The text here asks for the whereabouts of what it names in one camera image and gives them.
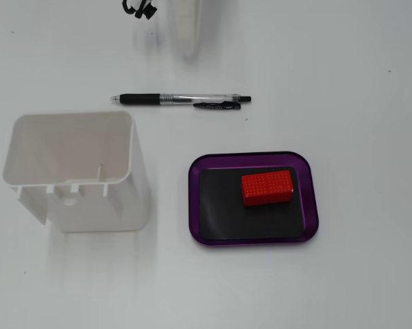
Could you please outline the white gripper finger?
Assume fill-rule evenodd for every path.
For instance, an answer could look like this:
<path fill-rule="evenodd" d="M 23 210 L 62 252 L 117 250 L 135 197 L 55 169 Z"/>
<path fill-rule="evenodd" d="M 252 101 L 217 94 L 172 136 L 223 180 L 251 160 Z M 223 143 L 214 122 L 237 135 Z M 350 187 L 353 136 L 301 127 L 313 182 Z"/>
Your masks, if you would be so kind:
<path fill-rule="evenodd" d="M 171 2 L 173 46 L 175 52 L 183 60 L 191 61 L 197 55 L 201 17 L 201 0 L 175 0 Z"/>

